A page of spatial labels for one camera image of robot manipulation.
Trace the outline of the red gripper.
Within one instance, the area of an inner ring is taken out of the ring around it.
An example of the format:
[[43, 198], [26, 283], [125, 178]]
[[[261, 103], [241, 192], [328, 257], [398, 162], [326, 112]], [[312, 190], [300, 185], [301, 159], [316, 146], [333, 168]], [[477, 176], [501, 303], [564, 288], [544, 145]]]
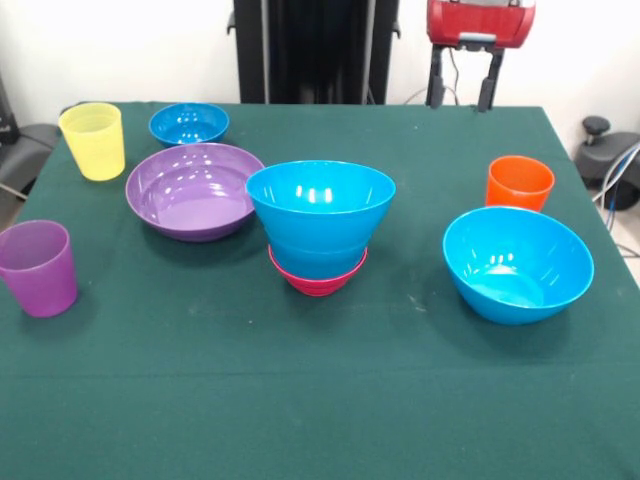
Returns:
[[483, 43], [495, 47], [479, 48], [492, 58], [482, 81], [477, 111], [491, 110], [504, 58], [502, 48], [517, 49], [523, 45], [535, 13], [535, 1], [428, 1], [427, 34], [433, 45], [425, 104], [439, 108], [444, 100], [442, 52], [445, 46]]

